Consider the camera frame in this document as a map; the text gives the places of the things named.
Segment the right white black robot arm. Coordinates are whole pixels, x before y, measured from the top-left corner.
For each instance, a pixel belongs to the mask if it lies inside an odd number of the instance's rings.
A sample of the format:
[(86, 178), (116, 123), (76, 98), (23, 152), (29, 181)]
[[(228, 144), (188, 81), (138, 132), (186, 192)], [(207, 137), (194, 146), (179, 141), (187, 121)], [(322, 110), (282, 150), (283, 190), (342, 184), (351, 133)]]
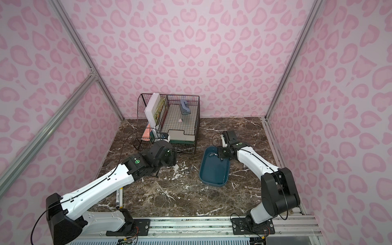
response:
[(251, 224), (264, 223), (301, 205), (290, 169), (269, 163), (251, 147), (218, 147), (218, 157), (243, 163), (260, 179), (261, 203), (247, 214)]

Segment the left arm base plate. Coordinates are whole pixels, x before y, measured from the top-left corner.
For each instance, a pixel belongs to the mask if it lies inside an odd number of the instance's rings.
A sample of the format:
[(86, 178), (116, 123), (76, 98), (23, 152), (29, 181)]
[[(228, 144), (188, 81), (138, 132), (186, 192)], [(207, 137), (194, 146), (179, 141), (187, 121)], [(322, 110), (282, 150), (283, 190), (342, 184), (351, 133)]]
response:
[(148, 236), (150, 224), (150, 219), (137, 218), (131, 222), (125, 222), (125, 224), (118, 231), (107, 231), (106, 236)]

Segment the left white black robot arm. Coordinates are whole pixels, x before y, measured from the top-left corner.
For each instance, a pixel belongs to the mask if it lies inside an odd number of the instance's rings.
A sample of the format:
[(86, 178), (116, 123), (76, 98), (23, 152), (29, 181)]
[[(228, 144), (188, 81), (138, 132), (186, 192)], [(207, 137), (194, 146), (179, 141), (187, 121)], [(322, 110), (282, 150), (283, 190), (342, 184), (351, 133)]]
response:
[(176, 162), (176, 149), (168, 141), (159, 140), (149, 150), (131, 155), (84, 187), (63, 196), (58, 193), (48, 196), (43, 215), (53, 244), (67, 245), (80, 235), (98, 232), (125, 239), (137, 237), (140, 228), (127, 209), (101, 214), (89, 209), (122, 187), (158, 173), (164, 166), (174, 166)]

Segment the teal plastic storage box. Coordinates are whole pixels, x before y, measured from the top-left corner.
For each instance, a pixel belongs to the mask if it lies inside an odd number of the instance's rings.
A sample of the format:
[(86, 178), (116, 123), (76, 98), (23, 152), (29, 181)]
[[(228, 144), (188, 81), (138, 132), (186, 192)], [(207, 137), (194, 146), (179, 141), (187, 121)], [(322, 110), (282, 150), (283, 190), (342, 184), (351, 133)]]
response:
[(229, 158), (219, 158), (217, 147), (208, 147), (204, 152), (199, 170), (202, 183), (213, 187), (223, 187), (228, 181), (229, 172)]

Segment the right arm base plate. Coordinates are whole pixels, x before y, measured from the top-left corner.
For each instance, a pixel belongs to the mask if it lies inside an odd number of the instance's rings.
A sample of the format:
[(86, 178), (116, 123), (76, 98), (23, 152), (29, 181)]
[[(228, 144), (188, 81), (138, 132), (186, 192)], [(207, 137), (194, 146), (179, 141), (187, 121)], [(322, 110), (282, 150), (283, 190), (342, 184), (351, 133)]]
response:
[(260, 224), (254, 223), (250, 217), (231, 217), (234, 235), (260, 235), (269, 236), (275, 234), (275, 226), (271, 219)]

